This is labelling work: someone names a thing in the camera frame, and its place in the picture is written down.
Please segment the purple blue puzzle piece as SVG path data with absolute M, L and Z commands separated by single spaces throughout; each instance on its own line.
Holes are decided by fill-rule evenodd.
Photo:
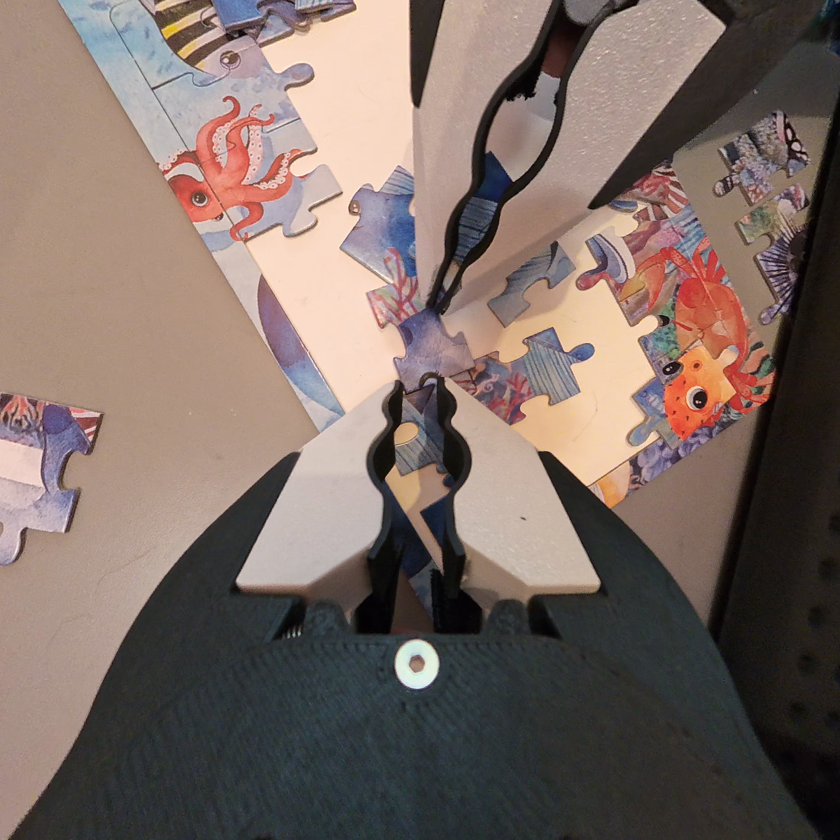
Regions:
M 435 310 L 425 308 L 397 325 L 406 354 L 394 358 L 407 393 L 422 386 L 426 373 L 451 376 L 470 369 L 475 362 L 462 332 L 451 337 Z

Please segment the dark blue puzzle piece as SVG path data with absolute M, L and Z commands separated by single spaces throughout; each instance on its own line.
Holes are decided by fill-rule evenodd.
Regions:
M 499 160 L 493 152 L 485 157 L 485 178 L 477 193 L 478 197 L 498 202 L 508 186 L 522 176 L 530 167 L 524 150 L 504 152 Z

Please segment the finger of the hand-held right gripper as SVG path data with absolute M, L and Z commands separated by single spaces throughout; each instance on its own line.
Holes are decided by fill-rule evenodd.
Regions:
M 480 280 L 504 277 L 633 183 L 639 174 L 619 175 L 617 185 L 608 185 L 632 153 L 650 145 L 645 135 L 728 28 L 726 19 L 702 2 L 604 2 L 599 7 L 561 2 L 539 57 L 507 89 L 489 126 L 481 153 L 483 178 L 469 199 L 484 181 L 492 124 L 503 102 L 539 73 L 553 28 L 565 23 L 582 25 L 583 32 L 572 33 L 553 120 L 545 134 L 528 137 L 524 152 L 530 167 L 501 195 L 485 253 L 469 266 L 454 267 L 454 252 L 441 279 L 447 289 L 441 293 L 442 310 L 453 299 L 458 305 L 461 298 L 475 299 Z
M 561 9 L 550 1 L 413 2 L 413 168 L 418 286 L 433 306 L 459 214 L 510 85 L 539 57 Z

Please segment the joined crab pufferfish puzzle pieces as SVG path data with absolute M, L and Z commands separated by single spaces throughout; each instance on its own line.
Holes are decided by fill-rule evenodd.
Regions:
M 668 436 L 685 442 L 726 409 L 766 403 L 774 362 L 690 205 L 667 215 L 640 203 L 634 218 L 623 237 L 631 263 L 613 290 L 630 324 L 658 320 L 640 344 L 663 386 Z

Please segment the dark blue whale eye piece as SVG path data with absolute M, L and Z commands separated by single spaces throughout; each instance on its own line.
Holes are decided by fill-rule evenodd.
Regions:
M 395 249 L 410 277 L 417 274 L 414 243 L 415 222 L 410 214 L 414 194 L 413 174 L 398 165 L 375 191 L 364 184 L 353 195 L 349 211 L 356 224 L 341 244 L 341 249 L 384 280 L 391 274 L 385 267 L 388 249 Z

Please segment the puzzle piece with peeling paper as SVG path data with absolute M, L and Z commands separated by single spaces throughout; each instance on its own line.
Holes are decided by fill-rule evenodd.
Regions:
M 101 420 L 86 408 L 1 394 L 1 565 L 16 561 L 25 530 L 68 529 L 78 492 L 61 475 L 72 453 L 91 450 Z

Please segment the green grey puzzle piece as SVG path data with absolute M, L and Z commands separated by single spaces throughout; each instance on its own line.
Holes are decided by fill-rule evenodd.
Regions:
M 761 237 L 767 237 L 770 245 L 779 239 L 789 241 L 803 230 L 805 222 L 798 222 L 795 216 L 809 205 L 806 189 L 800 184 L 790 185 L 741 217 L 736 222 L 736 229 L 747 245 Z

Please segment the striped puzzle piece with notch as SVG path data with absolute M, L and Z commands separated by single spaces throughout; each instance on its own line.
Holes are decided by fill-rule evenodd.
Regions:
M 405 442 L 395 443 L 395 465 L 400 475 L 406 476 L 429 465 L 436 465 L 437 471 L 444 473 L 444 432 L 438 422 L 435 383 L 404 395 L 402 423 L 416 426 L 416 434 Z

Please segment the blue striped whale puzzle piece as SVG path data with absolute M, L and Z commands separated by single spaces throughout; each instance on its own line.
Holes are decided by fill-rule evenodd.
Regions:
M 492 235 L 488 230 L 497 215 L 498 202 L 489 198 L 472 196 L 463 209 L 458 221 L 458 243 L 455 263 L 458 266 L 471 265 L 482 256 Z

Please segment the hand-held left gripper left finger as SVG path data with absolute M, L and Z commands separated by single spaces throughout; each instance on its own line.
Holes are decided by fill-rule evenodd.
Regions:
M 331 600 L 363 633 L 392 628 L 402 550 L 385 478 L 395 464 L 403 384 L 368 396 L 305 444 L 236 584 L 243 592 Z

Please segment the mottled blue puzzle piece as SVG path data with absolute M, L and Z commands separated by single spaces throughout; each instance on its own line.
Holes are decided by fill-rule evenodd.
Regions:
M 261 28 L 271 1 L 212 1 L 219 25 L 228 33 Z

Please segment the octopus arms puzzle piece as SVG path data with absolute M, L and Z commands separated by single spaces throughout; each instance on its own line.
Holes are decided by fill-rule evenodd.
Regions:
M 303 85 L 313 76 L 313 68 L 299 62 L 281 72 L 267 69 L 256 77 L 226 77 L 204 87 L 196 86 L 192 76 L 182 76 L 156 88 L 154 93 L 187 149 L 197 151 L 199 161 L 209 160 L 213 152 L 210 139 L 200 141 L 201 128 L 214 121 L 227 123 L 233 119 L 229 115 L 233 108 L 229 98 L 238 101 L 240 118 L 256 116 L 266 121 L 273 116 L 273 121 L 261 130 L 276 151 L 288 150 L 291 146 L 286 142 L 292 140 L 298 142 L 299 149 L 315 151 L 317 145 L 287 95 L 289 87 Z

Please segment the ocean print puzzle tray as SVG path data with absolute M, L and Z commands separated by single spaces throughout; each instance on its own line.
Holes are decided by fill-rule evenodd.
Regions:
M 362 185 L 380 191 L 398 165 L 414 179 L 410 3 L 361 2 L 360 12 L 331 23 L 333 18 L 297 13 L 293 2 L 272 2 L 261 28 L 235 33 L 219 25 L 212 2 L 61 6 L 318 431 L 381 385 L 400 380 L 393 360 L 406 350 L 397 325 L 380 329 L 366 297 L 391 279 L 363 266 L 341 244 L 356 224 L 349 204 Z M 299 149 L 294 140 L 286 142 L 288 150 L 276 151 L 261 130 L 273 116 L 240 118 L 238 101 L 229 98 L 233 119 L 201 128 L 198 137 L 210 139 L 213 152 L 199 161 L 154 93 L 182 76 L 204 87 L 299 62 L 309 64 L 314 76 L 289 87 L 287 95 L 315 151 Z M 487 151 L 499 160 L 508 150 L 524 151 L 528 137 L 537 139 L 550 127 L 560 79 L 538 75 L 536 98 L 506 99 L 492 124 Z M 671 158 L 668 153 L 611 201 L 664 161 L 673 166 Z M 244 197 L 243 185 L 266 183 L 284 166 L 302 176 L 320 164 L 330 168 L 342 192 L 311 209 L 318 219 L 313 227 L 291 237 L 278 226 L 245 242 L 231 239 L 234 222 L 224 199 Z M 687 179 L 676 176 L 699 219 Z M 464 334 L 475 364 L 493 351 L 502 362 L 519 360 L 528 351 L 523 340 L 549 328 L 564 350 L 594 346 L 589 360 L 572 366 L 579 394 L 556 405 L 536 395 L 521 405 L 525 419 L 512 426 L 612 508 L 762 404 L 750 413 L 726 409 L 713 427 L 685 442 L 668 436 L 663 386 L 640 344 L 657 328 L 657 318 L 630 324 L 605 280 L 589 290 L 575 285 L 595 267 L 586 239 L 610 226 L 624 237 L 638 226 L 632 213 L 618 212 L 610 202 L 505 276 L 480 280 L 475 299 L 462 297 L 460 305 L 453 299 L 442 310 L 447 289 L 440 281 L 434 305 L 426 299 L 425 308 L 436 311 L 451 337 Z M 708 226 L 699 222 L 709 238 Z M 723 268 L 737 293 L 734 275 Z M 446 378 L 473 396 L 468 370 Z

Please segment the purple fan puzzle piece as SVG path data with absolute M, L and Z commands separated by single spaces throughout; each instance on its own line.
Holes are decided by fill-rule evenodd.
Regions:
M 762 325 L 769 325 L 790 310 L 799 284 L 805 251 L 806 225 L 783 226 L 773 243 L 759 252 L 755 260 L 773 293 L 774 303 L 761 311 Z

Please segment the octopus body puzzle piece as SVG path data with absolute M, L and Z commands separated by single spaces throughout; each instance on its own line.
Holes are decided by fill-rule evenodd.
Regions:
M 243 189 L 244 197 L 223 200 L 227 217 L 234 222 L 229 235 L 238 242 L 278 226 L 287 237 L 300 235 L 318 222 L 312 208 L 342 192 L 326 164 L 302 176 L 284 166 L 266 183 L 243 185 Z

